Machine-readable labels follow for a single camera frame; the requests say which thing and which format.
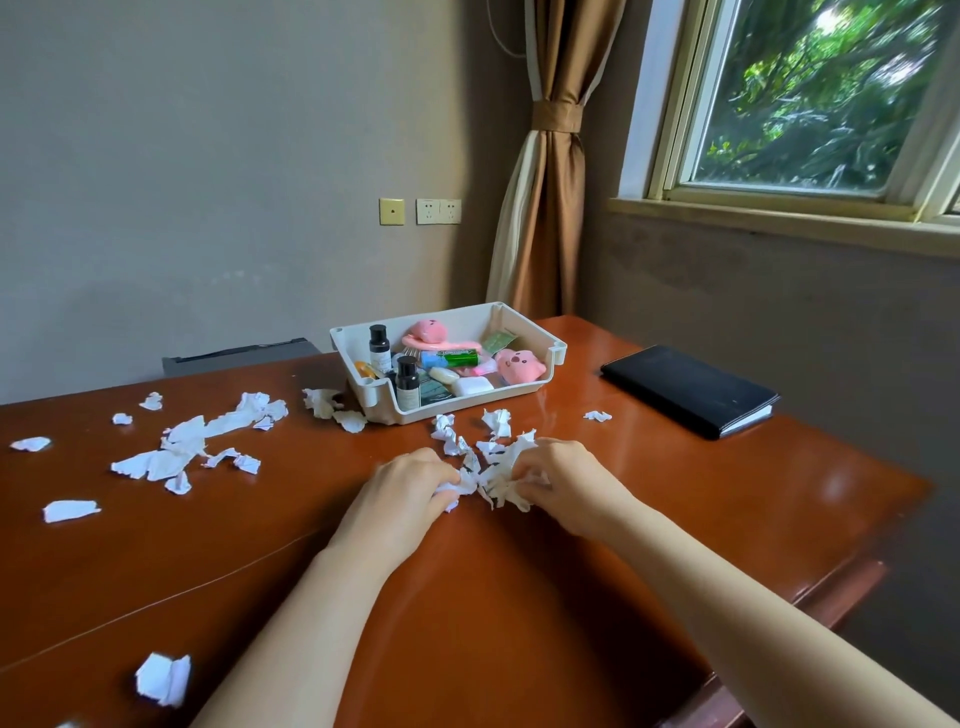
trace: notebook cover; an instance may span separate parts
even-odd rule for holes
[[[710,440],[731,434],[724,428],[780,398],[773,390],[665,346],[616,359],[600,371],[621,389]]]

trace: hand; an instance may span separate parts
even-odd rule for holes
[[[430,448],[394,458],[360,489],[328,548],[341,549],[386,579],[457,499],[452,491],[434,495],[437,486],[459,482],[460,473]]]
[[[550,485],[520,482],[516,491],[576,536],[601,539],[634,496],[580,443],[542,438],[514,464],[514,480],[546,473]]]

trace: storage tray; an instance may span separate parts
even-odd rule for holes
[[[447,338],[451,342],[483,342],[494,331],[506,329],[517,335],[517,339],[510,348],[528,349],[533,352],[546,365],[546,373],[529,384],[498,387],[482,395],[457,397],[402,412],[396,406],[396,393],[390,380],[361,376],[353,362],[370,361],[370,327],[373,324],[386,325],[387,338],[390,339],[392,351],[398,352],[403,348],[400,337],[420,319],[437,319],[443,322],[446,326]],[[397,316],[393,319],[370,321],[366,324],[336,327],[330,330],[330,341],[344,360],[350,387],[356,394],[360,406],[363,407],[364,415],[370,422],[384,425],[408,425],[465,407],[536,392],[553,379],[554,367],[563,364],[566,357],[566,344],[563,341],[505,303],[479,303],[463,308],[451,308],[447,311]]]

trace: table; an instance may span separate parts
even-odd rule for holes
[[[878,565],[852,559],[925,497],[926,482],[784,415],[702,440],[598,376],[636,346],[575,317],[541,324],[569,352],[550,384],[502,402],[515,435],[536,428],[582,441],[638,497],[827,623],[876,583]],[[37,453],[0,451],[0,723],[190,721],[373,468],[440,446],[429,423],[354,435],[315,420],[300,390],[344,388],[341,367],[326,354],[0,408],[0,442],[54,441]],[[137,406],[153,389],[164,396],[159,412]],[[287,400],[290,416],[207,444],[260,458],[258,475],[194,461],[193,490],[175,497],[109,472],[156,448],[164,427],[229,411],[245,391]],[[613,419],[584,420],[592,409]],[[113,425],[115,412],[133,414],[133,425]],[[470,442],[487,438],[481,414],[457,413]],[[44,523],[42,507],[61,498],[103,510]],[[152,651],[192,657],[177,711],[135,694],[133,674]],[[491,512],[465,497],[387,582],[338,725],[693,725],[705,706],[731,709],[716,681],[702,688],[708,674],[604,548],[537,509]]]

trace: black bottle cap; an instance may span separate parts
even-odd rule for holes
[[[401,376],[417,376],[417,359],[413,356],[401,356],[396,361],[396,375],[397,377]]]
[[[374,324],[370,327],[370,345],[377,347],[384,344],[390,346],[390,341],[387,340],[387,327],[383,324]]]

